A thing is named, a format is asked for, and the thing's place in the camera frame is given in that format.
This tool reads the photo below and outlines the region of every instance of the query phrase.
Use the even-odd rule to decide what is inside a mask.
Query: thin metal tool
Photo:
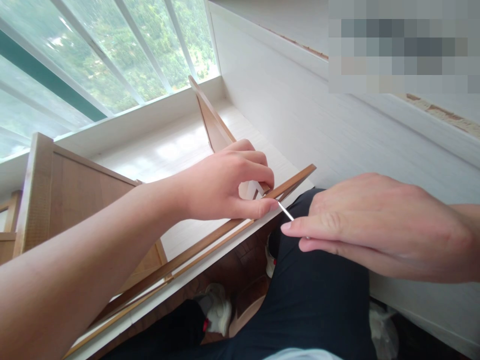
[[[278,205],[280,206],[280,209],[285,213],[285,215],[288,216],[288,218],[290,219],[290,221],[293,221],[294,220],[294,217],[292,215],[290,215],[289,211],[282,205],[282,203],[279,201],[278,202]]]

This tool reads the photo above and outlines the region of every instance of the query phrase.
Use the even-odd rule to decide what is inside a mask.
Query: leg
[[[302,194],[290,207],[308,215],[315,194]],[[281,224],[289,221],[286,216]],[[343,360],[376,359],[369,324],[366,268],[323,251],[301,252],[298,238],[270,235],[277,265],[258,313],[228,346],[235,359],[263,359],[286,348],[324,349]]]
[[[221,345],[200,346],[204,339],[205,315],[195,300],[185,300],[145,331],[113,349],[102,360],[214,359]],[[182,351],[190,350],[183,356]]]

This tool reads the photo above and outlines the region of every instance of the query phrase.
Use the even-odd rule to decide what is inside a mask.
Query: knee
[[[294,218],[307,216],[309,214],[310,204],[312,203],[314,196],[324,190],[325,189],[314,187],[297,197],[293,204],[288,208],[292,216]]]
[[[295,202],[299,201],[302,203],[308,203],[308,206],[310,206],[315,195],[321,193],[322,191],[325,191],[325,189],[319,189],[316,187],[311,188],[310,190],[307,190],[302,195],[300,195]]]

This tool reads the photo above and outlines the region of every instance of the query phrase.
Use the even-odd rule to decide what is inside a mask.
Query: window
[[[219,74],[204,0],[0,0],[0,30],[0,159]]]

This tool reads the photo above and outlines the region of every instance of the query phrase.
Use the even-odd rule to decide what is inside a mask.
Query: hand
[[[170,179],[181,190],[186,219],[259,219],[278,207],[275,199],[244,200],[239,196],[240,183],[250,180],[274,188],[274,173],[267,157],[245,139]]]
[[[479,281],[479,222],[461,211],[462,205],[445,205],[418,186],[367,173],[318,193],[308,216],[284,224],[282,231],[303,237],[304,252],[340,255],[381,275]]]

